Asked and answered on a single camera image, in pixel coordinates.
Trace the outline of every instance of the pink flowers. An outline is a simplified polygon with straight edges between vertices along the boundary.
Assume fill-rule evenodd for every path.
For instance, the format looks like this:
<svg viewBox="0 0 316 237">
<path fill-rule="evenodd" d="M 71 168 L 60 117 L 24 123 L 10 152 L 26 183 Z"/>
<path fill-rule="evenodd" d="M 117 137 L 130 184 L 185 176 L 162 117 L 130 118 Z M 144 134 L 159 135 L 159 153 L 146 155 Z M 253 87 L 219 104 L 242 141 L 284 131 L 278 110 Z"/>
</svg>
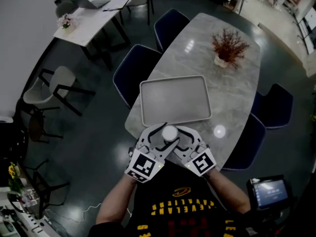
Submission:
<svg viewBox="0 0 316 237">
<path fill-rule="evenodd" d="M 57 20 L 57 23 L 59 27 L 68 28 L 76 25 L 76 19 L 73 15 L 65 14 Z"/>
</svg>

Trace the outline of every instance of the small display device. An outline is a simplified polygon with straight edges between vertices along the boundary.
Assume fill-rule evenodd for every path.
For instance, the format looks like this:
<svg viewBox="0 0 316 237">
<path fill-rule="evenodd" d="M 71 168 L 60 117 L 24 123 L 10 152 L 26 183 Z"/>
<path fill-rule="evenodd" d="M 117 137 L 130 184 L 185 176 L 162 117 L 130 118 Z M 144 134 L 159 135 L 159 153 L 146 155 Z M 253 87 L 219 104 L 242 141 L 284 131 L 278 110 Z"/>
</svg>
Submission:
<svg viewBox="0 0 316 237">
<path fill-rule="evenodd" d="M 290 200 L 283 176 L 253 178 L 248 181 L 247 187 L 252 209 L 283 207 Z"/>
</svg>

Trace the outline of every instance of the potted plant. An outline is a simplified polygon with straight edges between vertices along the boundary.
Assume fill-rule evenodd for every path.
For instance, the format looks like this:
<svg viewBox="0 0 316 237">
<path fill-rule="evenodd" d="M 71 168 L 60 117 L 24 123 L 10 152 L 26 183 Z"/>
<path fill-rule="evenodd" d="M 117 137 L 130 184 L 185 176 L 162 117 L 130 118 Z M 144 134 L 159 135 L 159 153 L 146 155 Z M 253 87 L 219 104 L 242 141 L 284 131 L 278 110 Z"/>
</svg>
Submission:
<svg viewBox="0 0 316 237">
<path fill-rule="evenodd" d="M 73 15 L 64 14 L 57 20 L 58 26 L 65 29 L 67 33 L 71 33 L 76 28 L 76 19 Z"/>
<path fill-rule="evenodd" d="M 227 28 L 221 34 L 213 34 L 212 39 L 216 53 L 214 63 L 221 68 L 229 64 L 237 68 L 237 60 L 244 58 L 243 53 L 250 46 L 241 39 L 238 31 L 229 31 Z"/>
<path fill-rule="evenodd" d="M 9 174 L 11 176 L 11 179 L 9 179 L 9 187 L 10 190 L 13 192 L 21 193 L 21 190 L 23 188 L 22 182 L 25 180 L 24 178 L 19 178 L 20 176 L 20 169 L 18 166 L 16 166 L 14 163 L 11 162 L 11 165 L 9 166 Z"/>
</svg>

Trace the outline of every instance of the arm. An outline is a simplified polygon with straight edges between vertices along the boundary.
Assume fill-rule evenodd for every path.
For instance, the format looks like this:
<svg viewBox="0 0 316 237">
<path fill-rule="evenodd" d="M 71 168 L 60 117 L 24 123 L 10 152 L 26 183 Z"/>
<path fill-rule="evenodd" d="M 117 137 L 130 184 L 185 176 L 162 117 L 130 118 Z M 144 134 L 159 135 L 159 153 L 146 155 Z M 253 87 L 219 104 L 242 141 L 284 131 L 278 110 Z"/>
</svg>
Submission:
<svg viewBox="0 0 316 237">
<path fill-rule="evenodd" d="M 240 213 L 250 210 L 249 197 L 219 171 L 212 169 L 207 172 L 206 179 L 230 209 Z"/>
<path fill-rule="evenodd" d="M 136 180 L 123 175 L 120 181 L 105 197 L 99 210 L 96 224 L 118 222 L 123 220 L 130 196 L 135 188 Z"/>
</svg>

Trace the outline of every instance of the gray tray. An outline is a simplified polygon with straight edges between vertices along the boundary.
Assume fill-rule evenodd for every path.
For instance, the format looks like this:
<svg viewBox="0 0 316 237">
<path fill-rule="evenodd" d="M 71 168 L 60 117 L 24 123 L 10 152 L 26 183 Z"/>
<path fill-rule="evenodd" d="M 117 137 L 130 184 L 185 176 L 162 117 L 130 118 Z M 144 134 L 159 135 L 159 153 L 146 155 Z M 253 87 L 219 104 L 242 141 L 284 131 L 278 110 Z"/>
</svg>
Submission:
<svg viewBox="0 0 316 237">
<path fill-rule="evenodd" d="M 148 80 L 139 87 L 144 126 L 192 122 L 212 116 L 204 76 Z"/>
</svg>

